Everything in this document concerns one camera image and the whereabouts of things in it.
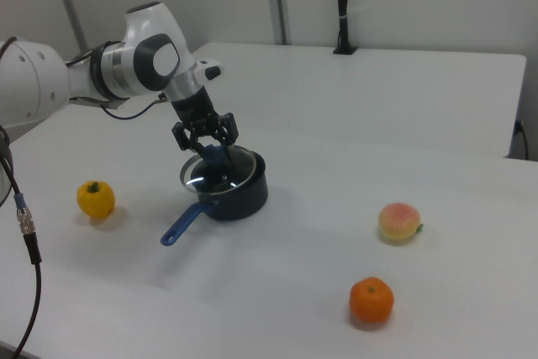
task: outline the fake peach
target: fake peach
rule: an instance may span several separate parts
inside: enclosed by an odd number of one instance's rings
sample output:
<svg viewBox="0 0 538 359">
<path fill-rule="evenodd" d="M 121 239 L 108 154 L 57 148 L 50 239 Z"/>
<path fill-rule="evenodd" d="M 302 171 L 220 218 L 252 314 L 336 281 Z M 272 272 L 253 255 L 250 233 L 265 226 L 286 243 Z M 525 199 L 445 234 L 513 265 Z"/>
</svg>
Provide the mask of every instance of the fake peach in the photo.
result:
<svg viewBox="0 0 538 359">
<path fill-rule="evenodd" d="M 379 229 L 390 240 L 404 240 L 422 230 L 419 211 L 406 203 L 390 203 L 379 213 Z"/>
</svg>

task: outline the metal connector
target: metal connector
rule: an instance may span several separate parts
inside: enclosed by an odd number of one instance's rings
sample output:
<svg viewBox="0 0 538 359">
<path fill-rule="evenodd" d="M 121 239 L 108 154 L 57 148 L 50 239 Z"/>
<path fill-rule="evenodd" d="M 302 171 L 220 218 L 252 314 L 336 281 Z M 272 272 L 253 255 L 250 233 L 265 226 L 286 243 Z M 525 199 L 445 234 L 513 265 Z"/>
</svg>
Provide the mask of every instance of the metal connector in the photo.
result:
<svg viewBox="0 0 538 359">
<path fill-rule="evenodd" d="M 32 233 L 35 233 L 35 224 L 32 220 L 32 213 L 28 207 L 17 209 L 17 220 L 23 235 L 31 235 Z"/>
</svg>

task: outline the black pole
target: black pole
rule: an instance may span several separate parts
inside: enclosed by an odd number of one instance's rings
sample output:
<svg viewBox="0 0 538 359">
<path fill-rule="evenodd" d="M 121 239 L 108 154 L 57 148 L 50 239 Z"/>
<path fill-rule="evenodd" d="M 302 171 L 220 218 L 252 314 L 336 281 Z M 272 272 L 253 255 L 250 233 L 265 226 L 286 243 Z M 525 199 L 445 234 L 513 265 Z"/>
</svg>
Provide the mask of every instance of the black pole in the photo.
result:
<svg viewBox="0 0 538 359">
<path fill-rule="evenodd" d="M 338 19 L 340 20 L 340 32 L 338 33 L 338 44 L 333 54 L 351 55 L 358 48 L 350 44 L 347 29 L 347 0 L 338 0 Z"/>
</svg>

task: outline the pepper stem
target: pepper stem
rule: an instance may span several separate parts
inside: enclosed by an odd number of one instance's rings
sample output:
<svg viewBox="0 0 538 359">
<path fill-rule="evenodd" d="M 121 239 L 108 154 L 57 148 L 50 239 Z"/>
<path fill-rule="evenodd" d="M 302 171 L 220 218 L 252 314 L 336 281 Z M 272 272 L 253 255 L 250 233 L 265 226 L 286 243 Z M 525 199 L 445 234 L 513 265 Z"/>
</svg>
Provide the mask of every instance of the pepper stem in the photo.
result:
<svg viewBox="0 0 538 359">
<path fill-rule="evenodd" d="M 99 192 L 99 182 L 94 181 L 87 186 L 87 191 L 89 193 L 98 193 Z"/>
</svg>

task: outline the toy fruit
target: toy fruit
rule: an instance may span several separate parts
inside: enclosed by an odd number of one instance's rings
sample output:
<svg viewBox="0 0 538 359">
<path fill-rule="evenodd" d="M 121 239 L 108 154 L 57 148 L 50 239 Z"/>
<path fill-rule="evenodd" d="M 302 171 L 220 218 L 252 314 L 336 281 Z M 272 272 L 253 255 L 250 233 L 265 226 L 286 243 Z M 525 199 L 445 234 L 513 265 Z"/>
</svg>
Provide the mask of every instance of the toy fruit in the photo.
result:
<svg viewBox="0 0 538 359">
<path fill-rule="evenodd" d="M 114 210 L 116 200 L 112 188 L 103 181 L 88 181 L 76 192 L 81 211 L 91 218 L 104 219 Z"/>
<path fill-rule="evenodd" d="M 391 240 L 403 240 L 422 230 L 419 211 L 405 203 L 390 203 L 379 213 L 379 228 Z"/>
<path fill-rule="evenodd" d="M 388 319 L 393 304 L 393 291 L 377 277 L 367 277 L 351 288 L 350 310 L 366 323 L 381 323 Z"/>
</svg>

